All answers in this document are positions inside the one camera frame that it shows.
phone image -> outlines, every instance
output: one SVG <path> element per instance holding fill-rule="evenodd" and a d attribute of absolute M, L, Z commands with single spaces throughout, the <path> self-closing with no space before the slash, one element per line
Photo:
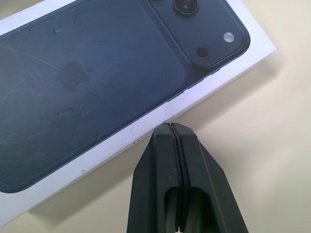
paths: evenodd
<path fill-rule="evenodd" d="M 0 192 L 34 185 L 249 45 L 226 0 L 77 0 L 1 35 Z"/>

dark blue phone back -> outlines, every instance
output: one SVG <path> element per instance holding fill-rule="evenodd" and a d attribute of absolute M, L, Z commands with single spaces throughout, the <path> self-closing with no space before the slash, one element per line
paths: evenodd
<path fill-rule="evenodd" d="M 143 0 L 79 0 L 1 36 L 0 191 L 30 187 L 215 70 L 191 64 Z"/>

clamp jaw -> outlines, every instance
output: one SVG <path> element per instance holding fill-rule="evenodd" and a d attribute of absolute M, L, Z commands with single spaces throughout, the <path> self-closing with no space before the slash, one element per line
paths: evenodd
<path fill-rule="evenodd" d="M 127 233 L 247 233 L 225 174 L 192 129 L 157 127 L 133 177 Z"/>

iphone box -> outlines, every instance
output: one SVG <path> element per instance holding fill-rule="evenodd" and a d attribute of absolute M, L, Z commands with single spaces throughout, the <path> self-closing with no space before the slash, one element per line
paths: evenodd
<path fill-rule="evenodd" d="M 74 0 L 44 0 L 28 9 L 4 18 L 0 20 L 0 35 L 13 31 L 72 2 Z M 150 135 L 155 127 L 163 122 L 174 120 L 274 52 L 276 50 L 275 46 L 253 18 L 242 0 L 227 0 L 227 2 L 250 35 L 250 46 L 243 55 L 217 72 L 205 77 L 201 82 L 187 89 L 182 94 L 145 114 L 34 185 L 18 192 L 0 192 L 0 226 L 31 210 L 44 200 L 138 143 Z"/>

beige table surface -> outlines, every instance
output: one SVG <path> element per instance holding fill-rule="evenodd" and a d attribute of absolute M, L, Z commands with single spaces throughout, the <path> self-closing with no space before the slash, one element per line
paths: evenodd
<path fill-rule="evenodd" d="M 39 0 L 0 0 L 0 17 Z M 250 233 L 311 233 L 311 0 L 245 0 L 278 51 L 176 121 L 224 169 Z M 144 140 L 0 233 L 125 233 Z"/>

